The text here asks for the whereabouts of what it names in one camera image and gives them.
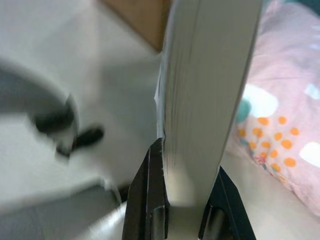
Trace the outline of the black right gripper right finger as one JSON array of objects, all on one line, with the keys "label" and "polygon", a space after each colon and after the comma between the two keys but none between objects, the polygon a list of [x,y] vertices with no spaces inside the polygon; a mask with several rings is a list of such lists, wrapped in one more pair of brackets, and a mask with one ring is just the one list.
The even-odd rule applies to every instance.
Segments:
[{"label": "black right gripper right finger", "polygon": [[220,167],[205,206],[200,240],[255,240],[253,228],[237,187]]}]

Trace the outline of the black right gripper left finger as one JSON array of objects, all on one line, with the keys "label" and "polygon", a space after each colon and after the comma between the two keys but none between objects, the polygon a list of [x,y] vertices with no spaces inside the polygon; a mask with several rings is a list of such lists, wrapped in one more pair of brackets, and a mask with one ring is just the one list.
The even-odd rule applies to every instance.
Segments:
[{"label": "black right gripper left finger", "polygon": [[169,202],[163,169],[163,139],[158,138],[129,187],[122,229],[123,240],[166,240]]}]

